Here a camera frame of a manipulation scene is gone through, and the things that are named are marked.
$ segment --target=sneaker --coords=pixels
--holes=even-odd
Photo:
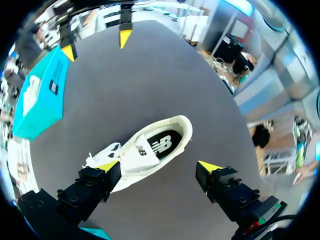
[[[122,177],[114,187],[114,193],[154,174],[183,153],[192,132],[191,122],[182,115],[157,121],[138,131],[123,147],[116,142],[94,157],[88,157],[86,166],[98,168],[120,161]]]

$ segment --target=table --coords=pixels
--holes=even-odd
[[[85,227],[114,240],[229,239],[237,228],[211,204],[195,179],[198,160],[232,166],[249,187],[261,187],[244,117],[217,74],[187,42],[156,21],[134,23],[124,49],[119,27],[76,42],[63,119],[30,143],[39,188],[52,196],[73,183],[85,159],[125,143],[155,121],[187,116],[193,136],[160,171],[113,193]]]

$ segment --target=screw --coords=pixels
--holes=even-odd
[[[229,187],[230,187],[230,183],[228,183],[228,182],[224,182],[224,183],[223,183],[223,186],[227,189],[227,188],[229,188]]]

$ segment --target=shoe tongue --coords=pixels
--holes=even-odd
[[[142,134],[122,156],[121,170],[126,173],[139,173],[153,168],[159,162],[145,135]]]

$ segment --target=person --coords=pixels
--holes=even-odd
[[[313,174],[313,172],[317,169],[319,162],[317,160],[313,160],[307,165],[297,168],[293,174],[300,174],[300,177],[297,179],[294,185],[301,182],[302,179],[308,177]]]
[[[21,70],[15,73],[13,68],[6,70],[3,76],[8,84],[8,101],[14,107],[16,106],[17,98],[21,92],[26,76]]]
[[[38,46],[34,37],[44,43],[43,50]],[[28,72],[47,55],[48,50],[45,49],[47,44],[43,31],[34,22],[27,23],[20,31],[15,48],[19,54],[20,61],[27,68]]]

